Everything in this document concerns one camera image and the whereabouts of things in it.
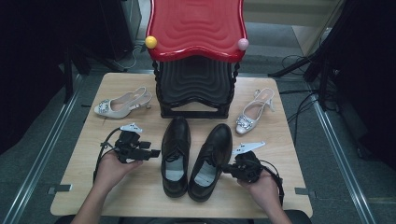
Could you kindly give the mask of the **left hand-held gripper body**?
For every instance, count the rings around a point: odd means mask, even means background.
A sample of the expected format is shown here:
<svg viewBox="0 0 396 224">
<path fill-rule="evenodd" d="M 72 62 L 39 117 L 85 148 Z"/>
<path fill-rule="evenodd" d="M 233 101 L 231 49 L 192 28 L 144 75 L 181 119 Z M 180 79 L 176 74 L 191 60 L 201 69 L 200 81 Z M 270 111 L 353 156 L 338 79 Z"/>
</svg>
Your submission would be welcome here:
<svg viewBox="0 0 396 224">
<path fill-rule="evenodd" d="M 139 133 L 143 130 L 135 123 L 123 125 L 120 127 L 121 133 L 115 143 L 115 151 L 121 163 L 127 163 L 128 160 L 142 161 L 142 151 L 139 148 Z"/>
</svg>

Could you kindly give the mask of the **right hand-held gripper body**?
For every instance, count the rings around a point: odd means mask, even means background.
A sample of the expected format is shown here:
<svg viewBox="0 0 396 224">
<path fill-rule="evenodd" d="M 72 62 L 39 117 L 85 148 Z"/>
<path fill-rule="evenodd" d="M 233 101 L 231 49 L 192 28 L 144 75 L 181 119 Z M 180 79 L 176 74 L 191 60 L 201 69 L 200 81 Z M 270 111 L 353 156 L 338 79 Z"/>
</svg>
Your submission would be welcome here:
<svg viewBox="0 0 396 224">
<path fill-rule="evenodd" d="M 262 165 L 253 152 L 254 149 L 263 147 L 265 143 L 241 143 L 232 151 L 235 155 L 234 164 L 231 168 L 231 175 L 237 179 L 247 182 L 256 182 L 262 172 Z"/>
</svg>

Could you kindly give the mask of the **black leather shoe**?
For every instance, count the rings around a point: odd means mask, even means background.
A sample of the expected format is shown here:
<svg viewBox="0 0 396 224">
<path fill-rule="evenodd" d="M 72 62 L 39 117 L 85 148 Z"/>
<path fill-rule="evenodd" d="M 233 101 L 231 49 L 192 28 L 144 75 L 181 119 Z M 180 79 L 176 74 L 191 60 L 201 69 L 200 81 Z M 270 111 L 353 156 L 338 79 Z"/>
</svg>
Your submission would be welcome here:
<svg viewBox="0 0 396 224">
<path fill-rule="evenodd" d="M 168 197 L 181 197 L 187 191 L 191 132 L 188 122 L 176 117 L 169 123 L 162 141 L 163 190 Z"/>
<path fill-rule="evenodd" d="M 189 196 L 202 203 L 209 199 L 232 155 L 233 137 L 227 124 L 218 124 L 206 138 L 191 172 Z"/>
</svg>

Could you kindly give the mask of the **white heeled shoe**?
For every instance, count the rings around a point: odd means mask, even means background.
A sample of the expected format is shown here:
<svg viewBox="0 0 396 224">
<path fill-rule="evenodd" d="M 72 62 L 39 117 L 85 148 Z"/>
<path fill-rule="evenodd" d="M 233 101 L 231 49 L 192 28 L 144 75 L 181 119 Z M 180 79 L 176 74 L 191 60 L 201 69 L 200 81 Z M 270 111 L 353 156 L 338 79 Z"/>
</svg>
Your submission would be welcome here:
<svg viewBox="0 0 396 224">
<path fill-rule="evenodd" d="M 271 111 L 275 111 L 273 106 L 274 96 L 275 91 L 270 88 L 255 90 L 253 100 L 244 107 L 242 113 L 236 119 L 236 132 L 238 134 L 246 134 L 252 131 L 258 125 L 266 107 Z"/>
<path fill-rule="evenodd" d="M 94 113 L 112 119 L 122 119 L 127 117 L 133 110 L 141 107 L 149 108 L 152 93 L 146 87 L 139 87 L 134 91 L 129 91 L 121 97 L 105 99 L 95 108 Z"/>
</svg>

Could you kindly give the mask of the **red and black shoe rack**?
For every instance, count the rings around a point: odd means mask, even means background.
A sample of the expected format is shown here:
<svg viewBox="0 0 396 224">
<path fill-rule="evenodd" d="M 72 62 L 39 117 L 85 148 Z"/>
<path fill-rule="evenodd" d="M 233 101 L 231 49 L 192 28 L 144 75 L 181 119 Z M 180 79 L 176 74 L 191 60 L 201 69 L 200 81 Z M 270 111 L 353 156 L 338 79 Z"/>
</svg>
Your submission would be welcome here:
<svg viewBox="0 0 396 224">
<path fill-rule="evenodd" d="M 248 48 L 244 0 L 150 0 L 145 44 L 161 116 L 226 119 Z"/>
</svg>

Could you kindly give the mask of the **person's right hand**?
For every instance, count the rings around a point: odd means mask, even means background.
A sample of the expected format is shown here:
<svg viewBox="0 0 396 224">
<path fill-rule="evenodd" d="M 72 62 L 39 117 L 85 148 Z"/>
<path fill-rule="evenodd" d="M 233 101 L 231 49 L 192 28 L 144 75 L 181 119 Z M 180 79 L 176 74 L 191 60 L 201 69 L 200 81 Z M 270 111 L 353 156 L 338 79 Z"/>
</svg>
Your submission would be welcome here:
<svg viewBox="0 0 396 224">
<path fill-rule="evenodd" d="M 248 191 L 253 201 L 263 210 L 280 207 L 277 184 L 267 171 L 262 171 L 254 183 L 243 180 L 237 180 L 237 183 Z"/>
</svg>

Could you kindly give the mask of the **person's left hand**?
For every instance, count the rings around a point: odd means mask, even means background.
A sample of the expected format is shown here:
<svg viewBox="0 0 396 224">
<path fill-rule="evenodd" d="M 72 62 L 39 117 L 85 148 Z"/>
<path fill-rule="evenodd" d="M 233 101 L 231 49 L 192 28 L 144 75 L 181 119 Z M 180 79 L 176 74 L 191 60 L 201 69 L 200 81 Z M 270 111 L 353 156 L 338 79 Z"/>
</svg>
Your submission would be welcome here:
<svg viewBox="0 0 396 224">
<path fill-rule="evenodd" d="M 114 151 L 109 151 L 99 163 L 93 188 L 98 192 L 109 193 L 125 176 L 142 164 L 142 161 L 122 163 Z"/>
</svg>

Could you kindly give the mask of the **grey tape tab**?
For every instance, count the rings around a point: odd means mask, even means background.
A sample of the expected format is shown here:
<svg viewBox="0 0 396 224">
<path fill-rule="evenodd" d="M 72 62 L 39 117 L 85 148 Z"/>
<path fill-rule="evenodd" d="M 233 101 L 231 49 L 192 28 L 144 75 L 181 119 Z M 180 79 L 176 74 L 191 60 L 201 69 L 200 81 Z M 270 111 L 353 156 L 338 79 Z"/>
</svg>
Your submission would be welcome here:
<svg viewBox="0 0 396 224">
<path fill-rule="evenodd" d="M 306 195 L 309 196 L 310 198 L 316 198 L 317 194 L 310 189 L 307 188 L 294 188 L 295 194 L 297 195 Z"/>
<path fill-rule="evenodd" d="M 73 188 L 72 185 L 55 185 L 48 188 L 47 193 L 50 195 L 55 195 L 57 192 L 67 192 Z"/>
</svg>

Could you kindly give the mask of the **black metal stand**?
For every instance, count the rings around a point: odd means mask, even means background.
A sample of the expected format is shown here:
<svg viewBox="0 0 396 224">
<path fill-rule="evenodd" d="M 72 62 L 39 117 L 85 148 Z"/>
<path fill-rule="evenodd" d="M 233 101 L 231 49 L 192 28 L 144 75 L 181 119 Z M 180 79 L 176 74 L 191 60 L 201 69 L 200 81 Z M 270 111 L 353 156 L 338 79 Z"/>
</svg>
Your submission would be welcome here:
<svg viewBox="0 0 396 224">
<path fill-rule="evenodd" d="M 69 102 L 74 93 L 72 65 L 74 65 L 82 75 L 88 75 L 91 71 L 91 67 L 86 59 L 87 55 L 88 51 L 78 44 L 68 47 L 64 52 L 65 104 Z"/>
</svg>

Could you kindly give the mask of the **black tripod stand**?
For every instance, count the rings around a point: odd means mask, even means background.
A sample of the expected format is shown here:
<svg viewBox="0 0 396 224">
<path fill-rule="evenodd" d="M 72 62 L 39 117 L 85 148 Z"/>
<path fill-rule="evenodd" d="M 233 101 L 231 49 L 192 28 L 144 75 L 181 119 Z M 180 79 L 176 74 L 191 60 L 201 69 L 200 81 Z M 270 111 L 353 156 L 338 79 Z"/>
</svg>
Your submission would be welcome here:
<svg viewBox="0 0 396 224">
<path fill-rule="evenodd" d="M 300 61 L 278 72 L 269 74 L 268 77 L 283 77 L 297 68 L 309 64 L 304 72 L 304 80 L 306 82 L 313 82 L 317 76 L 320 76 L 318 103 L 326 111 L 326 90 L 332 71 L 332 61 L 335 59 L 336 52 L 340 50 L 342 43 L 345 41 L 347 30 L 353 23 L 354 14 L 358 7 L 359 0 L 346 0 L 341 15 L 335 22 L 334 27 L 312 54 L 303 57 Z"/>
</svg>

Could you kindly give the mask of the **black cabinet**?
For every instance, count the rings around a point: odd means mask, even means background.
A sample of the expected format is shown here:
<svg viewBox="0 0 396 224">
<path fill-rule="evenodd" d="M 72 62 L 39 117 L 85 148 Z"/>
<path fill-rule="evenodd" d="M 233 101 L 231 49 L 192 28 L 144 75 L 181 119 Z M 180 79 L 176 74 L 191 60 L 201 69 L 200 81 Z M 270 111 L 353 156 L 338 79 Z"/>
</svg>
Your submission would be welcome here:
<svg viewBox="0 0 396 224">
<path fill-rule="evenodd" d="M 78 0 L 78 9 L 77 48 L 115 61 L 133 50 L 142 21 L 138 0 Z"/>
</svg>

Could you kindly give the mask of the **dark curtain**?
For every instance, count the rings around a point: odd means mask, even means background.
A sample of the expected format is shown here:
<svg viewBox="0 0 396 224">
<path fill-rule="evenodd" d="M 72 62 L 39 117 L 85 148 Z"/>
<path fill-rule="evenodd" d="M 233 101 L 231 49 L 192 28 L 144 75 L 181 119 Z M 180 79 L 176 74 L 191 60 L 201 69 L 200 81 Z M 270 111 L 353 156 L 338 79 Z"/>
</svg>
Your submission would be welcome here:
<svg viewBox="0 0 396 224">
<path fill-rule="evenodd" d="M 0 0 L 0 155 L 63 87 L 61 59 L 38 0 Z"/>
<path fill-rule="evenodd" d="M 358 143 L 396 170 L 396 0 L 346 0 L 328 41 L 333 81 L 362 123 Z"/>
</svg>

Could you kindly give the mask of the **beige wooden board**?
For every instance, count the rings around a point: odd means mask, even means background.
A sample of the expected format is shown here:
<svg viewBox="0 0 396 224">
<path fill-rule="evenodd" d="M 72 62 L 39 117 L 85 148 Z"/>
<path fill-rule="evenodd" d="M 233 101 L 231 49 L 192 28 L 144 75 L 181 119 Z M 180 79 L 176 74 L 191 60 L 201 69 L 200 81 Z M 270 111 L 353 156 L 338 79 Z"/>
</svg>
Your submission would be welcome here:
<svg viewBox="0 0 396 224">
<path fill-rule="evenodd" d="M 338 20 L 346 0 L 314 0 L 316 6 L 308 9 L 301 24 L 292 25 L 302 54 L 313 53 L 319 40 L 328 28 L 332 28 Z"/>
</svg>

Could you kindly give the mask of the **metal floor rail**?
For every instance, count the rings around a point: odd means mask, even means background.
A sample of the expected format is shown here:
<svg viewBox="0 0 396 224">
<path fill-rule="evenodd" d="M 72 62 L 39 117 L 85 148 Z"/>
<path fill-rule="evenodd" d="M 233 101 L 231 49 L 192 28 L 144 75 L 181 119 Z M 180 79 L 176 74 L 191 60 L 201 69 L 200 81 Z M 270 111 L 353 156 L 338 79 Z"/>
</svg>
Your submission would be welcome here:
<svg viewBox="0 0 396 224">
<path fill-rule="evenodd" d="M 360 217 L 361 224 L 377 224 L 374 213 L 364 195 L 359 181 L 357 180 L 350 163 L 344 153 L 343 147 L 335 133 L 328 114 L 321 109 L 318 103 L 314 104 L 318 120 L 330 144 L 332 154 L 343 177 L 351 201 Z"/>
<path fill-rule="evenodd" d="M 39 178 L 50 159 L 52 150 L 54 149 L 64 125 L 66 124 L 66 121 L 75 105 L 81 86 L 84 83 L 84 79 L 84 76 L 77 75 L 72 81 L 72 87 L 75 89 L 74 92 L 71 94 L 67 102 L 62 104 L 62 107 L 57 113 L 56 120 L 53 122 L 48 134 L 46 135 L 45 141 L 38 150 L 37 155 L 34 157 L 34 162 L 31 164 L 26 177 L 18 187 L 11 206 L 5 212 L 4 216 L 0 217 L 0 224 L 17 224 L 21 219 L 21 215 L 35 190 Z"/>
</svg>

